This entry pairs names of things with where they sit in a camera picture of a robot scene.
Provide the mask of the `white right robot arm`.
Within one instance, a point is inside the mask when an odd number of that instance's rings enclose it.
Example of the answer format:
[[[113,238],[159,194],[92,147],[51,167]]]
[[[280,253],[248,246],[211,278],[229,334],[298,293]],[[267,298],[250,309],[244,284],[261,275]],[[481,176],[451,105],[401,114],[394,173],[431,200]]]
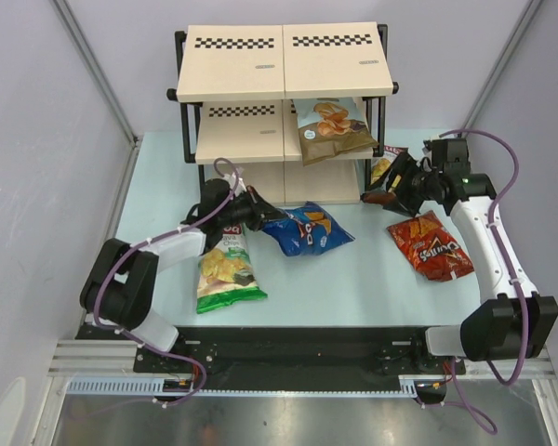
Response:
[[[544,348],[558,317],[554,297],[541,295],[522,268],[502,224],[502,197],[488,175],[471,169],[466,139],[457,130],[424,143],[424,158],[398,154],[371,190],[393,194],[385,208],[415,216],[434,201],[460,233],[479,286],[480,305],[459,325],[429,327],[410,349],[412,365],[431,373],[444,357],[523,363]]]

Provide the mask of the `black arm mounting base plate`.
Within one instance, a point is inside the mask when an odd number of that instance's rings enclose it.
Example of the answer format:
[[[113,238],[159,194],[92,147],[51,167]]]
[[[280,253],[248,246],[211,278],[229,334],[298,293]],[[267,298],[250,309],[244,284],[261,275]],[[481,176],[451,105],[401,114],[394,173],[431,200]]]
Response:
[[[456,371],[428,353],[424,328],[182,327],[176,356],[200,362],[209,391],[378,392],[403,375]]]

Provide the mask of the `brown Chuba chips bag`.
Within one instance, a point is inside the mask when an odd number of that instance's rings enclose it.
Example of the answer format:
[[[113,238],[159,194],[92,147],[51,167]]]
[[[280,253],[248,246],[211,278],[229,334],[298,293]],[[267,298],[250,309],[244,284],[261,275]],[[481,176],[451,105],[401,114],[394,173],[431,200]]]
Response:
[[[370,186],[361,196],[363,203],[384,206],[394,200],[395,195],[386,187],[386,176],[397,156],[404,152],[408,152],[408,148],[385,145],[383,154],[372,159]]]

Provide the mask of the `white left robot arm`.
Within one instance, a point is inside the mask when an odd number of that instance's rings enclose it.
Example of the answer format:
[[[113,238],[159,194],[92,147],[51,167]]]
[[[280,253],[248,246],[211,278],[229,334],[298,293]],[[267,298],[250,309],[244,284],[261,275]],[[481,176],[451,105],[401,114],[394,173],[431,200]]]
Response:
[[[259,231],[285,215],[252,186],[231,179],[208,180],[200,202],[177,228],[135,245],[107,240],[82,288],[80,306],[99,327],[126,333],[154,349],[155,361],[165,370],[177,371],[187,360],[187,349],[177,342],[178,329],[153,309],[158,273],[208,253],[231,227]]]

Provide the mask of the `light blue brown chips bag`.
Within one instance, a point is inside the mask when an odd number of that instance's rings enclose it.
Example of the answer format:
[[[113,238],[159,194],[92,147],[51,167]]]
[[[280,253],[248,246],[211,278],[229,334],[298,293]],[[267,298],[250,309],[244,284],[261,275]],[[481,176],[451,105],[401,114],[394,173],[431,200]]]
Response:
[[[294,98],[292,103],[304,166],[379,145],[355,98]]]

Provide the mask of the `blue Doritos bag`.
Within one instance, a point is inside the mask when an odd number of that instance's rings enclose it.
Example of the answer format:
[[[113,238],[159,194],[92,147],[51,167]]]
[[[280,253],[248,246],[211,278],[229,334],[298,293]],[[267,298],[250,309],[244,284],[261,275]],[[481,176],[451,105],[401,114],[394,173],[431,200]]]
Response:
[[[352,243],[355,238],[323,207],[314,202],[286,209],[262,231],[271,236],[285,256],[320,256]]]

